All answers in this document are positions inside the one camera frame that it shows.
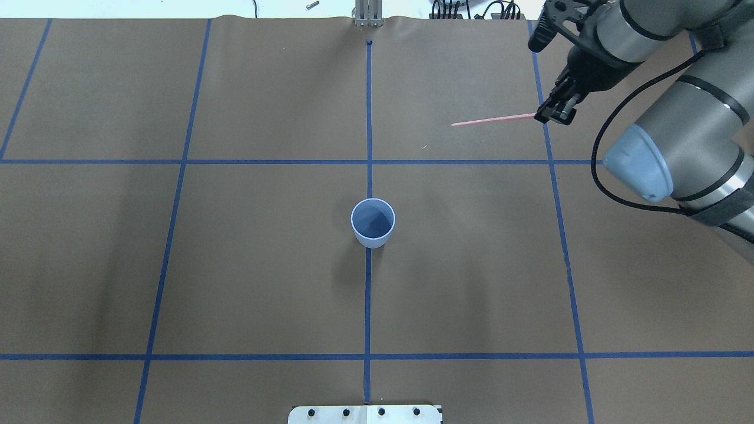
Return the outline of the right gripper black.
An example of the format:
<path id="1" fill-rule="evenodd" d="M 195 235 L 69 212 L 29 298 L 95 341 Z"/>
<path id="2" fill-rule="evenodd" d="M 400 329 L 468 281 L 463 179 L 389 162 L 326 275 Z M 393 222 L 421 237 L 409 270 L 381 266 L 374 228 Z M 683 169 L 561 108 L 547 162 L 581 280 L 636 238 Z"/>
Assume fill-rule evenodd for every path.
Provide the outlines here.
<path id="1" fill-rule="evenodd" d="M 571 47 L 564 74 L 558 76 L 548 97 L 537 108 L 534 119 L 570 125 L 576 117 L 576 105 L 590 93 L 608 91 L 630 75 L 642 62 L 617 60 L 609 64 L 580 46 Z"/>

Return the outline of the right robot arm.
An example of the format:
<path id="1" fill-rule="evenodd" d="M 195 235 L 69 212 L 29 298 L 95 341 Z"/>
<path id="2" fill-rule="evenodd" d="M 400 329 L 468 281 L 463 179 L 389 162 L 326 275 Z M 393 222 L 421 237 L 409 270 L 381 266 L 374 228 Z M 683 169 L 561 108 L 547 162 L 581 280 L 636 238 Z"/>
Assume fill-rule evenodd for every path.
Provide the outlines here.
<path id="1" fill-rule="evenodd" d="M 733 141 L 752 121 L 751 1 L 544 2 L 528 48 L 541 52 L 556 35 L 573 47 L 535 119 L 571 124 L 589 94 L 614 88 L 683 31 L 697 52 L 636 88 L 606 118 L 593 143 L 593 182 L 617 203 L 716 229 L 751 262 L 752 154 Z M 643 203 L 619 198 L 596 172 L 601 138 L 630 100 L 673 75 L 603 158 L 605 169 Z"/>

